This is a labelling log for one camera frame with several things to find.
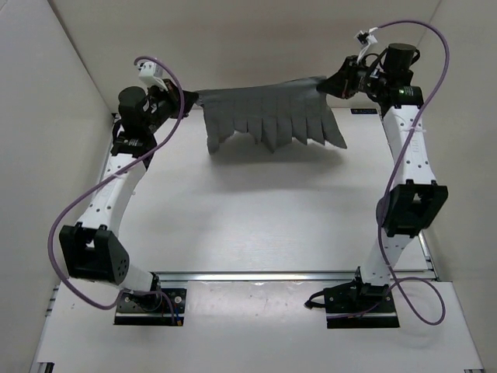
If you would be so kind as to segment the grey pleated skirt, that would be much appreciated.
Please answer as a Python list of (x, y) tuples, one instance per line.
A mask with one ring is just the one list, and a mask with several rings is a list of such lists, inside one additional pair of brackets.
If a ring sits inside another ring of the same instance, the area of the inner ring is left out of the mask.
[(210, 154), (236, 132), (250, 134), (270, 152), (296, 139), (346, 149), (347, 144), (326, 95), (317, 90), (324, 76), (232, 89), (204, 89), (196, 104), (203, 109)]

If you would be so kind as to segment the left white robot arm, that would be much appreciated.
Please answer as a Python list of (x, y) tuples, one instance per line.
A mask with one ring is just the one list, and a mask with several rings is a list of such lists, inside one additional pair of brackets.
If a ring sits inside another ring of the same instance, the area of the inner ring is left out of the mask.
[(199, 96), (180, 92), (166, 79), (148, 89), (127, 87), (118, 95), (119, 116), (113, 127), (104, 176), (109, 182), (92, 196), (89, 206), (73, 224), (65, 225), (59, 242), (68, 274), (72, 278), (102, 282), (135, 292), (144, 309), (162, 302), (158, 276), (130, 261), (118, 239), (120, 223), (132, 194), (151, 164), (156, 147), (155, 132), (169, 118), (188, 115)]

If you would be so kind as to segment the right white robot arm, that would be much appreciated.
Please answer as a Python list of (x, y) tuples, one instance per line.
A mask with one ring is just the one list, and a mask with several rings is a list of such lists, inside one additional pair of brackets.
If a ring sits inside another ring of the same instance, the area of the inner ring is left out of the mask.
[(438, 183), (428, 159), (422, 112), (429, 103), (412, 84), (411, 66), (420, 57), (410, 44), (389, 44), (371, 64), (349, 56), (341, 68), (317, 86), (320, 93), (348, 99), (364, 93), (381, 108), (394, 168), (384, 196), (377, 203), (377, 238), (367, 261), (349, 283), (312, 295), (307, 309), (326, 309), (336, 318), (360, 317), (383, 305), (402, 279), (394, 266), (407, 245), (428, 228), (447, 201), (448, 189)]

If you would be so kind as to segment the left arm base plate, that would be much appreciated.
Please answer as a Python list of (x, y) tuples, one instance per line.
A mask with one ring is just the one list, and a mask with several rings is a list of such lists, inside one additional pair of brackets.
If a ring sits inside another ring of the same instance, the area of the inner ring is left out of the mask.
[(116, 326), (171, 326), (185, 323), (186, 283), (162, 285), (163, 295), (138, 297), (129, 293), (120, 296), (114, 314)]

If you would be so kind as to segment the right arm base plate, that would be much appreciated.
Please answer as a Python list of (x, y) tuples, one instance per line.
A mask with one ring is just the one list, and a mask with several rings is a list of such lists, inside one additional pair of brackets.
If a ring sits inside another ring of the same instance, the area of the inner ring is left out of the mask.
[(383, 298), (353, 299), (351, 284), (324, 288), (328, 329), (396, 329), (400, 327), (391, 292)]

